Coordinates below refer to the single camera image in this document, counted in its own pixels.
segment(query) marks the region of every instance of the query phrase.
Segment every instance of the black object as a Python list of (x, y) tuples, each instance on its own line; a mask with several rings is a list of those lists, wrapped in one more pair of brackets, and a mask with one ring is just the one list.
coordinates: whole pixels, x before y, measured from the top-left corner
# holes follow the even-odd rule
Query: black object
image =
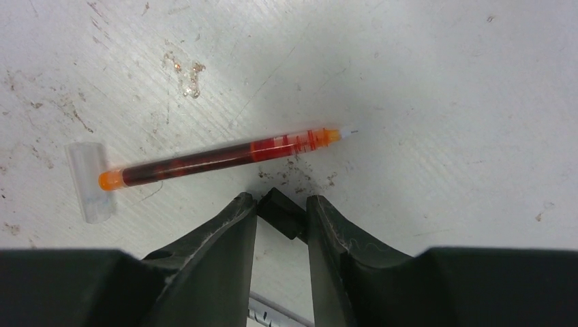
[(0, 253), (2, 326), (244, 326), (256, 211), (309, 248), (317, 327), (578, 326), (578, 254), (430, 249), (411, 258), (322, 196), (242, 193), (179, 240), (119, 251)]

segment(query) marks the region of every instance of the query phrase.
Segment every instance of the clear plastic cap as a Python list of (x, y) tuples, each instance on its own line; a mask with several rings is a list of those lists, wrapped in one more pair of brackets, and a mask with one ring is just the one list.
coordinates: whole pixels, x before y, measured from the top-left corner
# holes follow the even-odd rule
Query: clear plastic cap
[(68, 166), (74, 181), (82, 217), (87, 223), (101, 223), (114, 211), (112, 194), (98, 185), (98, 176), (106, 171), (104, 147), (82, 142), (66, 146)]

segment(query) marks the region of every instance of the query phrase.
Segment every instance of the dirty white surface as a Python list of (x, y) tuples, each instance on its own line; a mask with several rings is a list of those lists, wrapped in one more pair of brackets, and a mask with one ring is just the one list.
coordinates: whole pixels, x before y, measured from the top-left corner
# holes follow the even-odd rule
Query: dirty white surface
[[(275, 186), (325, 195), (412, 255), (576, 249), (577, 16), (572, 0), (2, 1), (0, 246), (142, 257)], [(206, 66), (199, 98), (171, 50)], [(63, 149), (101, 141), (123, 165), (312, 122), (361, 133), (293, 166), (119, 191), (99, 225), (82, 221)], [(253, 291), (313, 320), (308, 270), (305, 245), (259, 223)]]

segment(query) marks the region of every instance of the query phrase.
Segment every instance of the pen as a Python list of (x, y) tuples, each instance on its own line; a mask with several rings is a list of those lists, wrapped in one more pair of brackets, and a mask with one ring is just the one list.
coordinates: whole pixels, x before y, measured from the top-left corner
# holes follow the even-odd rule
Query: pen
[(100, 174), (98, 183), (104, 191), (113, 191), (199, 172), (298, 155), (328, 146), (356, 132), (346, 128), (310, 129), (174, 159), (109, 170)]

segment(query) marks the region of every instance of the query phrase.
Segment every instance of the white table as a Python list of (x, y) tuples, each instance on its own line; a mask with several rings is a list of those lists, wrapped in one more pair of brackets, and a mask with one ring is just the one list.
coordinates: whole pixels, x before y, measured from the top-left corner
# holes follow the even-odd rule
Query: white table
[[(0, 246), (142, 257), (239, 192), (279, 187), (300, 204), (325, 195), (412, 255), (576, 249), (577, 16), (571, 0), (3, 1)], [(169, 51), (206, 66), (199, 98), (182, 96)], [(325, 124), (361, 132), (296, 170), (119, 191), (99, 225), (82, 221), (63, 149), (104, 142), (122, 166)], [(313, 320), (306, 246), (262, 221), (252, 290)]]

